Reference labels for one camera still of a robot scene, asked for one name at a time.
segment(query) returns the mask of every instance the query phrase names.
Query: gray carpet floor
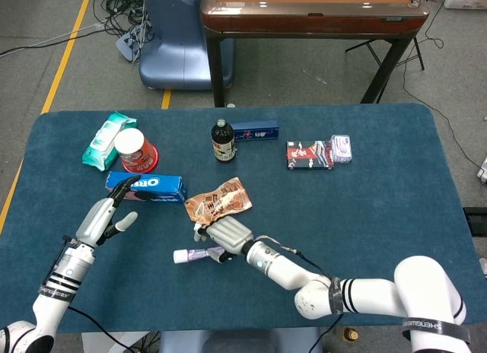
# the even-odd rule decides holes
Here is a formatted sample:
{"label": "gray carpet floor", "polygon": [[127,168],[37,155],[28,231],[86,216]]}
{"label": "gray carpet floor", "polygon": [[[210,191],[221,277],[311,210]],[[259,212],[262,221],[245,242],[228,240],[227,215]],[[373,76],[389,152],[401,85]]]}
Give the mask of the gray carpet floor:
{"label": "gray carpet floor", "polygon": [[[0,52],[69,32],[82,0],[0,0]],[[436,12],[439,3],[432,2]],[[429,30],[444,41],[421,44],[426,70],[417,61],[407,66],[406,87],[450,120],[457,141],[477,164],[487,155],[487,25],[485,11],[442,9]],[[91,5],[82,26],[94,23]],[[424,29],[419,39],[425,38]],[[159,108],[162,91],[142,85],[137,65],[116,51],[105,33],[77,40],[51,111]],[[340,40],[238,40],[235,82],[228,102],[237,107],[306,103],[357,103],[377,64],[356,42]],[[374,43],[379,56],[388,45]],[[32,49],[0,58],[0,205],[24,153],[33,121],[39,115],[65,45]],[[382,103],[416,102],[403,90],[404,67],[397,68]],[[171,108],[211,107],[209,92],[176,91]],[[433,111],[455,184],[464,206],[485,206],[487,189],[476,179],[476,167],[464,156],[447,121]],[[487,256],[487,240],[474,240],[479,256]],[[487,324],[471,326],[475,353],[485,351]],[[323,342],[332,353],[406,353],[409,343],[397,326],[357,327],[355,343],[334,335]],[[61,334],[55,352],[81,352],[79,334]]]}

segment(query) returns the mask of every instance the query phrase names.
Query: bottle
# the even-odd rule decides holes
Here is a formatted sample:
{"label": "bottle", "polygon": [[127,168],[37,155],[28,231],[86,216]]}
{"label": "bottle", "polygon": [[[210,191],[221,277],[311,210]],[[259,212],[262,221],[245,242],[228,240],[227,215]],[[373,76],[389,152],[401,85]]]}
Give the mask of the bottle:
{"label": "bottle", "polygon": [[224,119],[217,120],[212,129],[213,151],[220,163],[230,163],[235,158],[234,130]]}

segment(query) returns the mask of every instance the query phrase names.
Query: table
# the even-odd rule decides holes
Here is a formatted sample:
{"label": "table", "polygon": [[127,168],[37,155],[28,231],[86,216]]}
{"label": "table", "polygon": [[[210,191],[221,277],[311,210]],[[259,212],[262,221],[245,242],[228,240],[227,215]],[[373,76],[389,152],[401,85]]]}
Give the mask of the table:
{"label": "table", "polygon": [[[189,195],[238,176],[253,207],[235,217],[255,235],[268,234],[298,248],[340,278],[392,280],[402,259],[431,256],[463,295],[467,322],[487,318],[485,279],[426,107],[121,112],[137,118],[159,148],[155,173],[181,175]],[[81,164],[81,154],[108,114],[49,113],[35,122],[0,237],[0,326],[33,321],[32,303],[62,235],[74,236],[88,209],[106,196],[106,173]],[[229,122],[277,119],[279,139],[239,143],[237,159],[220,164],[210,137],[220,117]],[[286,170],[286,140],[332,134],[351,136],[351,163],[334,170]],[[113,169],[122,169],[119,160]],[[96,250],[73,301],[108,331],[267,329],[327,326],[334,320],[301,317],[295,291],[284,291],[244,258],[223,265],[209,259],[174,265],[174,250],[202,246],[193,242],[193,224],[182,205],[122,202],[115,220],[131,210],[139,213],[137,222]],[[400,321],[347,314],[342,324]],[[94,330],[71,311],[59,327],[60,332]]]}
{"label": "table", "polygon": [[202,0],[201,12],[216,107],[225,105],[225,38],[387,40],[391,47],[361,99],[373,103],[429,14],[425,0]]}

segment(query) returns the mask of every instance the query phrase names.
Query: robotic hand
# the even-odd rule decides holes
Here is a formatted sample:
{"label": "robotic hand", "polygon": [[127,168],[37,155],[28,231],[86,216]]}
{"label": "robotic hand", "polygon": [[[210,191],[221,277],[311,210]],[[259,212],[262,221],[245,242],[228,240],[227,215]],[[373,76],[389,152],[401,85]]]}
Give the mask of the robotic hand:
{"label": "robotic hand", "polygon": [[[76,239],[65,237],[65,244],[33,303],[37,324],[17,321],[0,329],[0,353],[51,351],[58,325],[94,262],[94,250],[107,239],[125,231],[136,220],[137,213],[133,211],[121,221],[112,223],[116,208],[130,190],[130,186],[139,179],[140,176],[133,176],[120,182],[108,197],[91,207],[76,231]],[[67,242],[70,247],[59,260]]]}
{"label": "robotic hand", "polygon": [[404,259],[394,272],[395,283],[379,278],[341,280],[298,266],[259,238],[254,240],[252,231],[230,216],[205,232],[229,256],[243,254],[250,265],[284,289],[299,289],[294,304],[307,319],[341,313],[405,317],[403,335],[411,340],[413,353],[470,352],[469,331],[460,326],[466,316],[465,303],[443,268],[431,258]]}

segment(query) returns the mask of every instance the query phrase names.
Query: wooden table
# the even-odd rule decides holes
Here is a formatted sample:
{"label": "wooden table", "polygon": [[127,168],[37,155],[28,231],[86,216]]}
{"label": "wooden table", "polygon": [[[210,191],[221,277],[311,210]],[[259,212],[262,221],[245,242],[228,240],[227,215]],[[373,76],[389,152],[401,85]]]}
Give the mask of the wooden table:
{"label": "wooden table", "polygon": [[386,40],[391,47],[362,97],[373,103],[428,17],[425,0],[202,0],[216,107],[224,107],[220,42],[230,37]]}

